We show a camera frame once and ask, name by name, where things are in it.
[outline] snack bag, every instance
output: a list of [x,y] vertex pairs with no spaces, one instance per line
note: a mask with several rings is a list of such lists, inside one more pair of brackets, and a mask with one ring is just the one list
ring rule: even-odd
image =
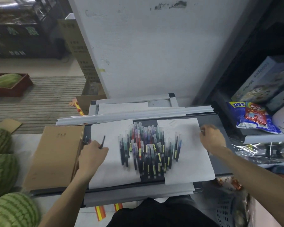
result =
[[273,134],[282,134],[273,125],[271,116],[265,108],[251,102],[228,102],[231,114],[236,119],[238,128],[262,129]]

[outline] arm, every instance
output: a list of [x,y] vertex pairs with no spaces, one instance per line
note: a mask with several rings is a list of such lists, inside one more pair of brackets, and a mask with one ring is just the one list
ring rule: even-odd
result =
[[100,144],[92,141],[85,145],[79,156],[79,169],[70,185],[44,215],[39,227],[73,227],[92,176],[103,163],[108,148],[99,149]]
[[201,127],[203,146],[221,159],[246,190],[284,227],[284,179],[237,156],[226,148],[225,139],[213,125]]

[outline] red crate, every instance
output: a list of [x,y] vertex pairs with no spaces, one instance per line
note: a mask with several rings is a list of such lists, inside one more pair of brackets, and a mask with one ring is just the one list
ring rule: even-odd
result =
[[30,80],[28,74],[17,73],[22,78],[12,88],[0,87],[0,97],[21,97],[23,92],[29,87],[33,86],[33,82]]

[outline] corrugated floor mat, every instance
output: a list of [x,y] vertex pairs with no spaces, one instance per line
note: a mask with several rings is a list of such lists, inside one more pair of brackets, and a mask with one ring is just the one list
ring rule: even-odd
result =
[[54,126],[59,117],[79,115],[68,105],[81,95],[84,76],[31,77],[34,86],[23,97],[0,97],[0,121],[12,118],[23,124],[14,134],[42,133],[45,126]]

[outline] stack of notebooks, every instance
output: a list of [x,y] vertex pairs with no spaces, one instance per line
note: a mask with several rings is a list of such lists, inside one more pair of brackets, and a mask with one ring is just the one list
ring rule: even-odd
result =
[[67,187],[78,169],[84,126],[45,127],[23,187],[38,193]]

